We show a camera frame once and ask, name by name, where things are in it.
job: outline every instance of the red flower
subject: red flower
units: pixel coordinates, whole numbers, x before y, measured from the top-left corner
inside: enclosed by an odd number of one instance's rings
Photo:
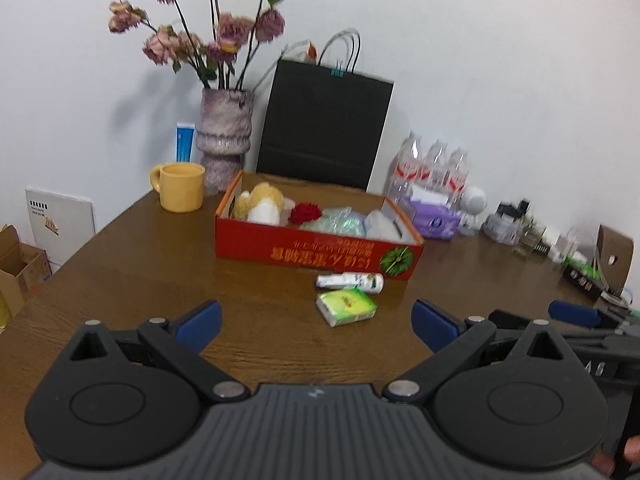
[[[304,222],[318,220],[322,216],[322,210],[316,204],[302,203],[291,210],[289,222],[293,225],[302,225]]]

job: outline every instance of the pink marbled vase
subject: pink marbled vase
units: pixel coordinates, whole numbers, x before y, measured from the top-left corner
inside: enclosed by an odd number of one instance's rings
[[[239,90],[202,90],[196,146],[204,156],[207,190],[224,191],[242,169],[242,155],[251,147],[254,95]]]

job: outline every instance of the blue tube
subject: blue tube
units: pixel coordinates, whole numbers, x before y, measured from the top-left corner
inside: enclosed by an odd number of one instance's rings
[[[191,160],[191,143],[195,124],[178,123],[175,140],[175,161],[189,162]]]

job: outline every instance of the tissue box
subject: tissue box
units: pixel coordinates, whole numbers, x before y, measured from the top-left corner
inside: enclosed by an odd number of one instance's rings
[[[451,240],[460,225],[460,214],[446,206],[423,204],[403,198],[398,203],[409,220],[425,238]]]
[[[376,313],[376,304],[357,288],[332,290],[318,294],[316,307],[330,327],[369,319]]]

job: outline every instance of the green tissue pack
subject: green tissue pack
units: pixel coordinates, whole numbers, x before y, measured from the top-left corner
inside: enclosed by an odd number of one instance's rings
[[[369,319],[377,309],[371,298],[357,288],[322,292],[316,307],[331,327]]]

